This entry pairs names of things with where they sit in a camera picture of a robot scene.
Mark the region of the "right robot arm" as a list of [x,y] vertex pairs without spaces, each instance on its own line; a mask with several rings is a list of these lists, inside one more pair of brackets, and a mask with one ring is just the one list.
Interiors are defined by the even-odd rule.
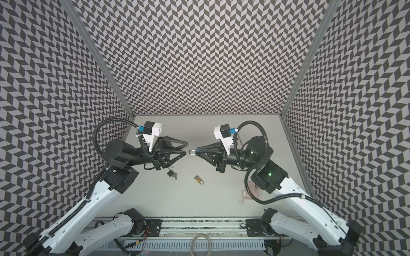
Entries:
[[253,137],[244,150],[237,148],[233,138],[223,138],[190,151],[191,155],[215,166],[218,172],[223,173],[227,166],[244,171],[246,195],[255,202],[261,205],[284,202],[303,218],[294,220],[268,208],[259,220],[264,234],[286,235],[316,250],[320,256],[352,256],[362,226],[327,210],[270,159],[272,153],[265,137]]

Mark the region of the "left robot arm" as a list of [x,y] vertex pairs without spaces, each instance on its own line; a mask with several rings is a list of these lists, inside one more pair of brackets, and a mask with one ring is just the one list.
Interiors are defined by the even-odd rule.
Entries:
[[118,218],[84,231],[86,226],[122,195],[139,173],[133,167],[153,163],[156,170],[170,167],[186,155],[188,142],[159,137],[151,151],[136,148],[121,139],[110,141],[102,154],[107,166],[90,185],[86,196],[67,214],[39,234],[29,234],[23,244],[28,256],[87,256],[123,235],[140,235],[145,218],[132,208]]

